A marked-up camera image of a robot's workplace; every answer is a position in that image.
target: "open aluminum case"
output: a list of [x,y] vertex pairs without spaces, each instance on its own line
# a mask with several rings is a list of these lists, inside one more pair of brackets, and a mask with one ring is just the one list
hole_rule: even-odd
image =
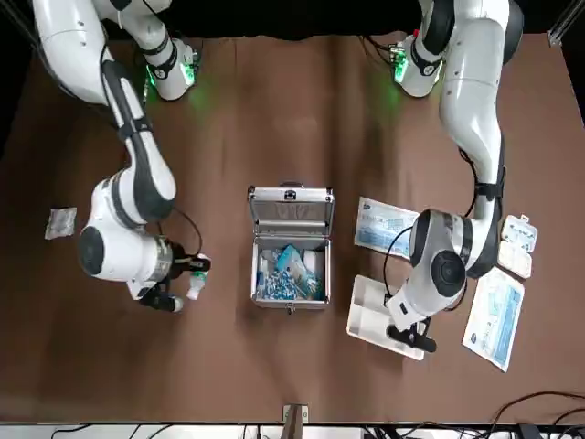
[[[252,301],[267,308],[324,309],[331,299],[331,225],[335,198],[331,188],[303,187],[285,183],[280,187],[250,187],[248,203],[254,222],[252,249]],[[275,300],[258,297],[256,292],[260,253],[283,249],[292,244],[297,250],[324,252],[323,300]]]

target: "small bottle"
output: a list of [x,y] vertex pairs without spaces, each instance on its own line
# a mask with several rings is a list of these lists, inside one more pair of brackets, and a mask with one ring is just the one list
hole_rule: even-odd
[[[199,258],[201,259],[209,259],[205,254],[199,254]],[[199,293],[205,286],[205,282],[207,280],[207,275],[209,272],[192,272],[189,276],[189,291],[187,292],[186,296],[191,300],[197,300],[199,298]]]

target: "blue packet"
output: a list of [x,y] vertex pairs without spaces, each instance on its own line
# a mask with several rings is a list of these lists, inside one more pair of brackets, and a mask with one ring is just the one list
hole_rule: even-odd
[[289,274],[299,293],[297,299],[321,300],[323,297],[323,285],[307,270],[301,254],[292,245],[288,245],[278,258],[276,270]]

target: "white plastic tray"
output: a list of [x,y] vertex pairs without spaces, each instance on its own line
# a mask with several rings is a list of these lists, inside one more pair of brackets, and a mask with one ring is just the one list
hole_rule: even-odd
[[[395,291],[396,288],[390,287],[390,292]],[[347,334],[411,359],[422,360],[424,351],[411,348],[386,335],[391,320],[388,310],[383,306],[385,293],[386,286],[383,283],[365,276],[356,276],[347,318]]]

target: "brown table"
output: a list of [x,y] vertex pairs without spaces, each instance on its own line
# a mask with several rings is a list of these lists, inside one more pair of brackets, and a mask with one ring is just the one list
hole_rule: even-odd
[[[470,202],[439,90],[407,97],[355,37],[207,41],[199,80],[179,102],[147,104],[177,205],[214,263],[200,299],[168,315],[134,303],[124,284],[86,276],[75,239],[44,241],[49,208],[77,206],[83,226],[93,187],[121,168],[124,151],[32,63],[0,164],[3,420],[276,422],[285,403],[303,402],[313,422],[488,422],[531,391],[585,390],[585,135],[561,52],[545,36],[524,37],[498,102],[505,214],[525,213],[539,229],[507,373],[461,344],[474,285],[456,312],[433,318],[439,350],[422,362],[346,334],[354,276],[380,279],[383,262],[353,245],[359,196],[452,212]],[[321,313],[289,317],[250,301],[246,189],[284,180],[335,190],[333,301]],[[164,228],[195,249],[180,217]],[[392,261],[389,280],[408,270]],[[174,288],[186,286],[184,277]],[[503,420],[549,422],[573,406],[541,399]]]

